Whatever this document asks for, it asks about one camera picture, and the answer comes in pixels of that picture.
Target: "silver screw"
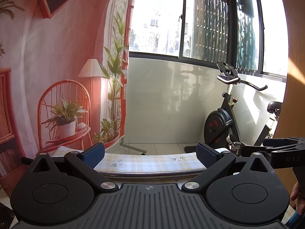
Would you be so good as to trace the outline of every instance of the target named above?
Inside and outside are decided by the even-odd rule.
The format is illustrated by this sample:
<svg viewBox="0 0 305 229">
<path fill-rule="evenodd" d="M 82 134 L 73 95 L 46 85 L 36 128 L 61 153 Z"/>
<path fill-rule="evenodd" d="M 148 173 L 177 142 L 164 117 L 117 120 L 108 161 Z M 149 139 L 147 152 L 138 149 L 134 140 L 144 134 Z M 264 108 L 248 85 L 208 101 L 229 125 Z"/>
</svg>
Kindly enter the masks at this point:
<svg viewBox="0 0 305 229">
<path fill-rule="evenodd" d="M 115 188 L 115 183 L 112 182 L 104 182 L 101 184 L 102 189 L 114 189 Z"/>
<path fill-rule="evenodd" d="M 199 183 L 195 183 L 195 182 L 188 182 L 188 183 L 184 184 L 184 186 L 187 189 L 197 189 L 200 187 Z"/>
</svg>

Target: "exercise bike seat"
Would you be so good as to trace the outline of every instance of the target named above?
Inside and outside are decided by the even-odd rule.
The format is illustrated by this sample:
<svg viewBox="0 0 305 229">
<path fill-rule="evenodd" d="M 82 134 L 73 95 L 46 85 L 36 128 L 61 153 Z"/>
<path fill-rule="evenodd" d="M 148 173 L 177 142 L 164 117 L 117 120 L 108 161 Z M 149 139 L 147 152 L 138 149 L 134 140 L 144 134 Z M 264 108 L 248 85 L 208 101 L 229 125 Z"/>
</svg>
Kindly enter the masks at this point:
<svg viewBox="0 0 305 229">
<path fill-rule="evenodd" d="M 267 107 L 268 113 L 273 114 L 276 110 L 281 110 L 282 104 L 282 102 L 269 102 Z"/>
</svg>

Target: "window frame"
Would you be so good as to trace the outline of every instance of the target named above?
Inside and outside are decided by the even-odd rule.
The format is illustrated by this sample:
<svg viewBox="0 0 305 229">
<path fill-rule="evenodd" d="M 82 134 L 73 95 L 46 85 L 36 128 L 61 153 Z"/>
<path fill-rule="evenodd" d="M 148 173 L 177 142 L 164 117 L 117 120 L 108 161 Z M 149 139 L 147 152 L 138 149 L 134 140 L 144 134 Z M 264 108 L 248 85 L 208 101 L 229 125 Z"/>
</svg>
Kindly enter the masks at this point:
<svg viewBox="0 0 305 229">
<path fill-rule="evenodd" d="M 227 0 L 228 4 L 228 44 L 227 44 L 227 58 L 226 62 L 232 64 L 236 68 L 236 54 L 237 54 L 237 9 L 236 0 Z M 263 11 L 261 0 L 257 0 L 258 16 L 259 16 L 259 27 L 260 27 L 260 55 L 258 70 L 250 70 L 244 68 L 236 68 L 238 73 L 252 75 L 257 77 L 264 77 L 273 79 L 281 82 L 286 82 L 287 77 L 268 73 L 263 71 L 263 60 L 264 60 L 264 23 L 263 23 Z M 130 58 L 144 58 L 144 59 L 157 59 L 165 61 L 173 61 L 180 63 L 187 63 L 192 65 L 204 66 L 213 69 L 218 69 L 217 65 L 212 62 L 203 61 L 199 59 L 193 59 L 183 57 L 183 44 L 184 44 L 184 33 L 185 33 L 185 16 L 186 16 L 186 0 L 183 0 L 182 7 L 182 23 L 181 23 L 181 35 L 180 35 L 180 49 L 179 56 L 163 55 L 157 53 L 146 53 L 146 52 L 133 52 L 129 51 Z"/>
<path fill-rule="evenodd" d="M 245 68 L 236 68 L 238 73 L 240 74 L 246 74 L 246 75 L 252 75 L 252 76 L 257 76 L 257 77 L 264 77 L 268 79 L 273 79 L 281 82 L 286 82 L 287 77 L 282 76 L 279 74 L 273 74 L 269 72 L 264 72 L 263 71 L 263 61 L 264 61 L 264 22 L 263 22 L 263 9 L 262 9 L 262 4 L 261 0 L 256 0 L 257 1 L 257 8 L 258 8 L 258 17 L 259 17 L 259 25 L 260 25 L 260 55 L 259 55 L 259 62 L 258 62 L 258 70 L 252 70 L 252 69 L 245 69 Z M 235 17 L 237 20 L 237 10 L 236 10 L 236 0 L 232 0 L 232 10 L 236 11 L 235 12 Z M 236 27 L 235 27 L 235 36 L 236 36 L 236 41 L 235 41 L 235 48 L 232 48 L 232 53 L 231 53 L 231 62 L 234 62 L 236 67 L 236 54 L 237 54 L 237 21 L 236 21 Z"/>
</svg>

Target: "window glass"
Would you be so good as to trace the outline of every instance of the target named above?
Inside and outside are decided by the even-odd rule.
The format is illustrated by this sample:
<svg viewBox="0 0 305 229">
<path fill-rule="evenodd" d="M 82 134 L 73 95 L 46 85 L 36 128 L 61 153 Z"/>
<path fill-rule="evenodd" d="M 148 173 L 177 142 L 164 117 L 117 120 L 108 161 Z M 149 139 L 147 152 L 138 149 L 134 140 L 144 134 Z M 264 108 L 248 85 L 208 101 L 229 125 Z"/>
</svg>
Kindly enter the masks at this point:
<svg viewBox="0 0 305 229">
<path fill-rule="evenodd" d="M 263 72 L 287 76 L 288 32 L 282 0 L 261 0 L 264 22 Z"/>
<path fill-rule="evenodd" d="M 130 51 L 179 56 L 183 0 L 135 0 Z"/>
<path fill-rule="evenodd" d="M 227 0 L 186 0 L 183 56 L 226 62 Z"/>
<path fill-rule="evenodd" d="M 237 68 L 258 70 L 260 26 L 256 0 L 236 0 Z"/>
</svg>

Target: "lampshade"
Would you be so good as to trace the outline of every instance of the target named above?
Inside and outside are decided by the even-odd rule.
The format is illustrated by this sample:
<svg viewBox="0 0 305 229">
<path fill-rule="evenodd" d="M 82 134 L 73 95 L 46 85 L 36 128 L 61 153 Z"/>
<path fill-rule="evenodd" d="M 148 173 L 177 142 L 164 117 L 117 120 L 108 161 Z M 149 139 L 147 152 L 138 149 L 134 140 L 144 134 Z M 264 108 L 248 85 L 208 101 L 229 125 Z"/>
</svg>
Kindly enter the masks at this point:
<svg viewBox="0 0 305 229">
<path fill-rule="evenodd" d="M 105 77 L 97 59 L 88 59 L 78 77 Z"/>
</svg>

